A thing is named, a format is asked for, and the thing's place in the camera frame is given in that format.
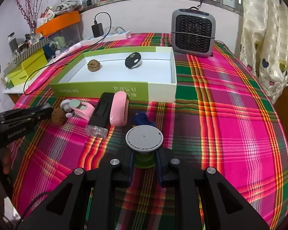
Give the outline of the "brown walnut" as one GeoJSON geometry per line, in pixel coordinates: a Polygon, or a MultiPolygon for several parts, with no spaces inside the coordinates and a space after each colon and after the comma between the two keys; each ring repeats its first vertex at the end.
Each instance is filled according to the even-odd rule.
{"type": "Polygon", "coordinates": [[[55,108],[51,114],[51,121],[56,126],[63,126],[67,121],[65,111],[61,108],[55,108]]]}
{"type": "Polygon", "coordinates": [[[100,68],[101,68],[101,64],[96,59],[92,59],[87,63],[87,69],[90,72],[96,72],[96,71],[100,70],[100,68]]]}

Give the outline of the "small white massager knob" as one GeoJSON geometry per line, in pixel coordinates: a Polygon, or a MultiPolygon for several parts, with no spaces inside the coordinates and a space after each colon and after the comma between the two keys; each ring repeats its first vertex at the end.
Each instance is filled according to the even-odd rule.
{"type": "Polygon", "coordinates": [[[66,118],[73,117],[73,109],[70,107],[70,101],[70,99],[65,99],[60,104],[60,108],[65,111],[66,118]]]}

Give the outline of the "pink device with green disc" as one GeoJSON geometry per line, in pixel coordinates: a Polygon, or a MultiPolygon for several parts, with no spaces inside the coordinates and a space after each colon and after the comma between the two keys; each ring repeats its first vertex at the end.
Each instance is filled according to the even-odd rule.
{"type": "Polygon", "coordinates": [[[69,101],[70,108],[79,117],[89,121],[93,112],[94,106],[88,102],[80,101],[78,99],[72,99],[69,101]]]}

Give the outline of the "black rectangular device clear cap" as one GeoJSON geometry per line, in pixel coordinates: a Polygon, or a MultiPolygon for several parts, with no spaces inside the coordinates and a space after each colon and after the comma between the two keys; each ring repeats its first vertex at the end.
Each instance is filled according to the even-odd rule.
{"type": "Polygon", "coordinates": [[[104,92],[85,128],[88,136],[106,138],[108,134],[108,124],[110,123],[110,111],[114,98],[114,93],[104,92]]]}

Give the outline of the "white green round stand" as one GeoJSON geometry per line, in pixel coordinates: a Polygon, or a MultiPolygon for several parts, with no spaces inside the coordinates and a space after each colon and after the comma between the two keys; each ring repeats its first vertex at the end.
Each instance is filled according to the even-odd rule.
{"type": "Polygon", "coordinates": [[[130,129],[125,135],[125,141],[135,151],[135,167],[141,169],[154,167],[154,151],[162,145],[163,140],[163,133],[154,126],[140,125],[130,129]]]}

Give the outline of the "pink oval case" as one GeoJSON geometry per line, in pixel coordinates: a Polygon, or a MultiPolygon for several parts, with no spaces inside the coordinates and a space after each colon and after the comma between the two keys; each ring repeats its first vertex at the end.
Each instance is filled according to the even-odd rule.
{"type": "Polygon", "coordinates": [[[129,99],[127,93],[118,91],[114,94],[111,111],[110,124],[111,126],[126,126],[128,117],[129,99]]]}

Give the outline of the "blue orange carrot toy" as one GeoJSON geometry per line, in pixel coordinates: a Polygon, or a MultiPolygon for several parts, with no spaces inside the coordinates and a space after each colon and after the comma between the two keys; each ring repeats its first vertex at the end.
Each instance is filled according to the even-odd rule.
{"type": "Polygon", "coordinates": [[[132,119],[132,125],[135,126],[141,126],[141,125],[148,125],[155,127],[155,122],[152,122],[149,120],[148,116],[144,112],[138,112],[134,115],[132,119]]]}

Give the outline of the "black disc with silver dots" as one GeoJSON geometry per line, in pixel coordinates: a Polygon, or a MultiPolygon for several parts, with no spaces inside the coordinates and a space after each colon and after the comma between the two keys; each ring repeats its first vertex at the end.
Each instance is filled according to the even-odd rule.
{"type": "Polygon", "coordinates": [[[141,54],[138,52],[134,52],[125,59],[125,67],[127,67],[128,69],[134,69],[140,64],[140,62],[141,54]]]}

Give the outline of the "striped patterned box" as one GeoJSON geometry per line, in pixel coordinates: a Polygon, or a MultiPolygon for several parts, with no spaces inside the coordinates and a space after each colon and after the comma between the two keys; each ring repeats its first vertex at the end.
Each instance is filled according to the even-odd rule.
{"type": "Polygon", "coordinates": [[[37,52],[39,49],[48,45],[49,42],[50,42],[49,39],[46,37],[32,44],[32,46],[30,46],[29,48],[25,49],[24,51],[22,51],[21,53],[13,57],[12,62],[11,62],[12,66],[16,67],[20,65],[24,60],[26,60],[33,53],[37,52]]]}

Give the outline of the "glass jar black lid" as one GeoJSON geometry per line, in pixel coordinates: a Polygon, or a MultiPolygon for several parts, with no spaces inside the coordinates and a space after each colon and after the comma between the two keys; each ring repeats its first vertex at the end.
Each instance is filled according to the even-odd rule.
{"type": "Polygon", "coordinates": [[[8,41],[12,54],[15,54],[18,48],[18,43],[17,43],[17,39],[15,37],[14,32],[12,32],[11,34],[7,36],[7,41],[8,41]]]}

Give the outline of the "purple flower branches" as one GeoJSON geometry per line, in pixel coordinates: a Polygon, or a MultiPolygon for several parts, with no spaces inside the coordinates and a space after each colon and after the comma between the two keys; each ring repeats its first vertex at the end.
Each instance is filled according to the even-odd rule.
{"type": "Polygon", "coordinates": [[[33,32],[37,29],[37,19],[40,15],[42,1],[43,0],[24,0],[24,4],[22,4],[21,0],[15,0],[21,15],[33,32]]]}

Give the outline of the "white power strip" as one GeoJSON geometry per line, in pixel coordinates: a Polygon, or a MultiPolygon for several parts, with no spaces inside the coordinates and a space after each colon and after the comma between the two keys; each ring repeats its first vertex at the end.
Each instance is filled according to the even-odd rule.
{"type": "Polygon", "coordinates": [[[83,39],[80,44],[82,46],[88,46],[88,45],[93,45],[96,43],[101,43],[101,42],[112,42],[116,40],[124,40],[124,39],[129,39],[131,38],[131,31],[121,31],[117,33],[109,33],[107,36],[100,36],[100,37],[90,37],[87,39],[83,39]]]}

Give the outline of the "black charger adapter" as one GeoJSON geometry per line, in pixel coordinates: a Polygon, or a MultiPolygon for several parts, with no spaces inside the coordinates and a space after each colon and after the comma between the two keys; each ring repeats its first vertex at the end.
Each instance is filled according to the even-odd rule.
{"type": "Polygon", "coordinates": [[[94,24],[91,26],[91,29],[93,32],[93,36],[95,38],[104,35],[102,23],[98,23],[96,20],[94,21],[94,24]]]}

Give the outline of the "green white cardboard box tray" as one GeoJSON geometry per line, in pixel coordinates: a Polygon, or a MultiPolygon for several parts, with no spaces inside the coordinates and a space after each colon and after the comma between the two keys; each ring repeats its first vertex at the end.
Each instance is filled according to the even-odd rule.
{"type": "Polygon", "coordinates": [[[176,94],[176,67],[170,47],[120,47],[80,54],[51,81],[58,97],[99,98],[104,92],[124,91],[130,100],[173,103],[176,94]],[[125,67],[125,59],[134,52],[141,62],[134,69],[125,67]],[[101,68],[87,69],[96,59],[101,68]]]}

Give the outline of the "heart pattern curtain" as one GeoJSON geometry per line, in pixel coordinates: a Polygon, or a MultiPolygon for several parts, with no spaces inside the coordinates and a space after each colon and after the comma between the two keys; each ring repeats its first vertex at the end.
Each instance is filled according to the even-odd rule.
{"type": "Polygon", "coordinates": [[[288,87],[288,7],[283,0],[243,0],[240,60],[275,103],[288,87]]]}

